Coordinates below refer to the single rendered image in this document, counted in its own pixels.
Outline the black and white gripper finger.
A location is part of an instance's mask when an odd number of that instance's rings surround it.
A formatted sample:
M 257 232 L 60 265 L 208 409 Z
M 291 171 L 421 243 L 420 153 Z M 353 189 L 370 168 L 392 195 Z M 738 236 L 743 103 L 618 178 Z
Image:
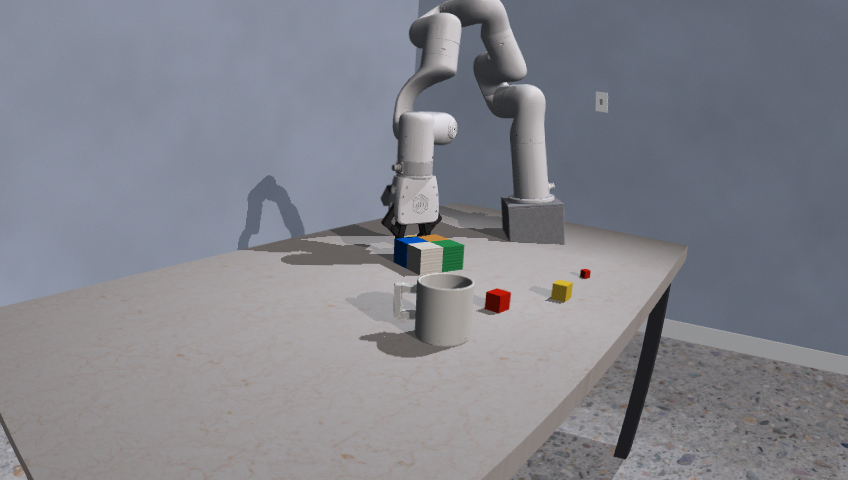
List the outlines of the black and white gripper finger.
M 407 225 L 401 225 L 398 222 L 395 222 L 395 226 L 391 223 L 394 218 L 394 205 L 391 206 L 387 214 L 382 220 L 382 225 L 388 228 L 395 238 L 404 238 L 405 230 Z
M 417 236 L 430 235 L 430 234 L 431 234 L 431 231 L 434 229 L 434 227 L 435 227 L 435 226 L 436 226 L 436 225 L 437 225 L 437 224 L 438 224 L 441 220 L 442 220 L 442 217 L 441 217 L 441 215 L 440 215 L 440 214 L 438 214 L 438 219 L 437 219 L 437 221 L 435 221 L 435 222 L 433 222 L 433 223 L 418 224 L 418 226 L 419 226 L 419 233 L 417 233 Z

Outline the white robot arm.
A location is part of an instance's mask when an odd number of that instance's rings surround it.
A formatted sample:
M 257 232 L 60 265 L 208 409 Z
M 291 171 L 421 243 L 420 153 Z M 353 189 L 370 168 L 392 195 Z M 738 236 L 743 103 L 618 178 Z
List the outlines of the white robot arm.
M 554 195 L 549 191 L 555 184 L 549 183 L 547 176 L 545 97 L 533 85 L 507 83 L 522 80 L 527 68 L 500 0 L 446 1 L 412 23 L 410 41 L 422 49 L 424 44 L 424 49 L 419 70 L 396 99 L 393 133 L 398 153 L 392 170 L 402 175 L 432 175 L 434 145 L 449 144 L 456 137 L 457 123 L 451 115 L 412 108 L 422 91 L 456 74 L 461 29 L 480 23 L 487 51 L 474 60 L 475 78 L 490 111 L 500 118 L 514 118 L 510 130 L 514 194 L 508 200 L 518 204 L 551 202 Z

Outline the green cube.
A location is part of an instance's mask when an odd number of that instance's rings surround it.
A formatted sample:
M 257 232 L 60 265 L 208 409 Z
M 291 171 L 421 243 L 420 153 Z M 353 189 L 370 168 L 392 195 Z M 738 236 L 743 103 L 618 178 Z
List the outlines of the green cube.
M 443 247 L 442 272 L 462 270 L 464 245 L 452 240 L 431 241 Z

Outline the grey mug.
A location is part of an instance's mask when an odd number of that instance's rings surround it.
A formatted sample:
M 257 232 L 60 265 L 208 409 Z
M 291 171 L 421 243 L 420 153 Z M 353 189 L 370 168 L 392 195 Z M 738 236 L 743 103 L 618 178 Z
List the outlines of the grey mug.
M 414 319 L 415 335 L 424 343 L 462 344 L 470 337 L 474 286 L 469 277 L 452 273 L 426 274 L 418 278 L 417 284 L 396 282 L 394 317 Z M 416 293 L 416 310 L 402 309 L 402 292 Z

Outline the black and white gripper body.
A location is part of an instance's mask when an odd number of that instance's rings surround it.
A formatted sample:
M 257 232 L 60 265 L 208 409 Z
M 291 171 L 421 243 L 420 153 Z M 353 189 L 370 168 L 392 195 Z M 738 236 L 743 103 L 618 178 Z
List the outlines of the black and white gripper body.
M 427 178 L 427 179 L 417 179 Z M 408 188 L 405 188 L 408 185 Z M 436 176 L 394 175 L 389 209 L 394 205 L 392 221 L 401 225 L 433 223 L 438 219 L 439 200 Z

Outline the blue cube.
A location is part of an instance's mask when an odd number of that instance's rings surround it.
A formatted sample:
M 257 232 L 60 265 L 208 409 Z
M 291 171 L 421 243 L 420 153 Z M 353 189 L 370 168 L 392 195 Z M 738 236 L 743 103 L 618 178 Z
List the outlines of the blue cube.
M 407 244 L 428 242 L 416 236 L 394 238 L 394 263 L 407 269 Z

